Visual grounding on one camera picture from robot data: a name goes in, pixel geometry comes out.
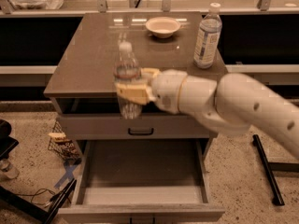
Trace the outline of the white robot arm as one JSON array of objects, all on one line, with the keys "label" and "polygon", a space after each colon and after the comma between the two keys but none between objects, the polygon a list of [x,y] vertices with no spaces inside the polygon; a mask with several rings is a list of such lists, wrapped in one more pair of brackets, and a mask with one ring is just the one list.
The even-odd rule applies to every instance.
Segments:
[{"label": "white robot arm", "polygon": [[255,126],[299,158],[299,108],[252,77],[229,73],[215,81],[143,68],[138,79],[116,79],[115,88],[129,102],[187,114],[215,133],[241,135]]}]

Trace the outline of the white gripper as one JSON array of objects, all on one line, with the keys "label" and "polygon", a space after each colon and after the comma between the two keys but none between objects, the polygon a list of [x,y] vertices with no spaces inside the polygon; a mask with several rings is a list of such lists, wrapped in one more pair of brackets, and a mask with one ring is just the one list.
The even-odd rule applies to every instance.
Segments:
[{"label": "white gripper", "polygon": [[147,84],[116,83],[117,94],[132,103],[146,105],[154,102],[165,112],[177,114],[178,94],[187,73],[179,70],[161,72],[157,68],[142,68],[141,77]]}]

